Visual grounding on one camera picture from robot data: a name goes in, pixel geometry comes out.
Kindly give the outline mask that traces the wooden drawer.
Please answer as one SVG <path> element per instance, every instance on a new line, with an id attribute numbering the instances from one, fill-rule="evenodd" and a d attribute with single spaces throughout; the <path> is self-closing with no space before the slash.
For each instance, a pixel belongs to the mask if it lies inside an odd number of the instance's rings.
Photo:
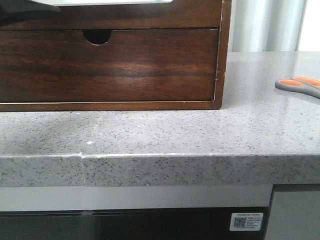
<path id="1" fill-rule="evenodd" d="M 3 103 L 211 100 L 218 30 L 113 30 L 101 45 L 80 30 L 0 33 Z"/>
<path id="2" fill-rule="evenodd" d="M 221 0 L 170 3 L 62 6 L 54 17 L 2 26 L 12 30 L 166 29 L 218 27 Z"/>

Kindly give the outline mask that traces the grey orange handled scissors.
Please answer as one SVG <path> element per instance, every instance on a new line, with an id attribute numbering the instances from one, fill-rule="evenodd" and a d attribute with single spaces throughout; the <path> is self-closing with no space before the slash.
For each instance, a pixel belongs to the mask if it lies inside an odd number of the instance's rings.
<path id="1" fill-rule="evenodd" d="M 320 81 L 309 77 L 292 77 L 275 81 L 277 89 L 320 98 Z"/>

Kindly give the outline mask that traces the dark wooden drawer cabinet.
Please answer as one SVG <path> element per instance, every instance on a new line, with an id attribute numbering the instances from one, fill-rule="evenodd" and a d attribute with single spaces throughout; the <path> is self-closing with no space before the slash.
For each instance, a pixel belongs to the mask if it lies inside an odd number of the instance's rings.
<path id="1" fill-rule="evenodd" d="M 220 25 L 215 27 L 183 27 L 183 28 L 125 28 L 125 29 L 39 29 L 39 30 L 1 30 L 2 31 L 81 31 L 84 38 L 93 45 L 102 45 L 109 40 L 108 34 L 113 30 L 166 30 L 166 29 L 216 29 L 217 60 L 213 82 L 213 98 L 210 100 L 136 100 L 136 101 L 84 101 L 84 102 L 1 102 L 3 112 L 27 111 L 115 111 L 115 110 L 216 110 L 221 108 L 223 101 L 226 63 L 231 22 L 232 2 L 221 0 Z M 31 20 L 0 23 L 3 26 Z"/>

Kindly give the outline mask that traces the lower wooden drawer front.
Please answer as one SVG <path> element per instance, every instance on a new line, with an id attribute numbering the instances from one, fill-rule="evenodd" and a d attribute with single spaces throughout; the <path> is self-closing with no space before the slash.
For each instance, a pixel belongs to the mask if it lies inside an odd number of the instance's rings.
<path id="1" fill-rule="evenodd" d="M 218 30 L 113 30 L 101 45 L 80 30 L 0 33 L 3 103 L 211 100 Z"/>

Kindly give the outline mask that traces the black glass built-in appliance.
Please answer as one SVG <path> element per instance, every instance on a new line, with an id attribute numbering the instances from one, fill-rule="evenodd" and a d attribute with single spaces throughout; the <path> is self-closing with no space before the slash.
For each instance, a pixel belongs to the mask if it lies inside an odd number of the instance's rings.
<path id="1" fill-rule="evenodd" d="M 263 213 L 261 230 L 230 231 L 232 213 Z M 3 211 L 3 240 L 262 240 L 266 207 Z"/>

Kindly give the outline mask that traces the white curtain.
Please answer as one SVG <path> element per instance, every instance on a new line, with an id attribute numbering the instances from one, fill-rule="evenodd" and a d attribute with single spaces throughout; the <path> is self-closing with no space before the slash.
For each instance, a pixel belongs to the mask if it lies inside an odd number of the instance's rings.
<path id="1" fill-rule="evenodd" d="M 228 52 L 298 49 L 306 0 L 233 0 Z"/>

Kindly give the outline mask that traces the white QR code sticker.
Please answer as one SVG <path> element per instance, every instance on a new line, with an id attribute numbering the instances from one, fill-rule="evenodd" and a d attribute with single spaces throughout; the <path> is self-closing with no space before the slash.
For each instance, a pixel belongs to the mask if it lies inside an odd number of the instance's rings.
<path id="1" fill-rule="evenodd" d="M 229 230 L 231 232 L 260 231 L 263 218 L 262 212 L 232 213 Z"/>

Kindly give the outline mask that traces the white tray on cabinet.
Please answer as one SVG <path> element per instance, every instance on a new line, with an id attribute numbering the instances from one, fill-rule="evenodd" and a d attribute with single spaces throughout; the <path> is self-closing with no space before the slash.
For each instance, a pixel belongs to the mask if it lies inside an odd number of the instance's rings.
<path id="1" fill-rule="evenodd" d="M 168 4 L 173 0 L 36 0 L 35 2 L 56 7 L 99 6 L 99 5 L 135 5 L 135 4 Z"/>

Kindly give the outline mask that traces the grey cabinet door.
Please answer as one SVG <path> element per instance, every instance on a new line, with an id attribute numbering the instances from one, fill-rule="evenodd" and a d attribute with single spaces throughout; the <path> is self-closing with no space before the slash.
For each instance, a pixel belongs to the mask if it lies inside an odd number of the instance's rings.
<path id="1" fill-rule="evenodd" d="M 266 240 L 318 240 L 320 186 L 275 185 L 270 201 Z"/>

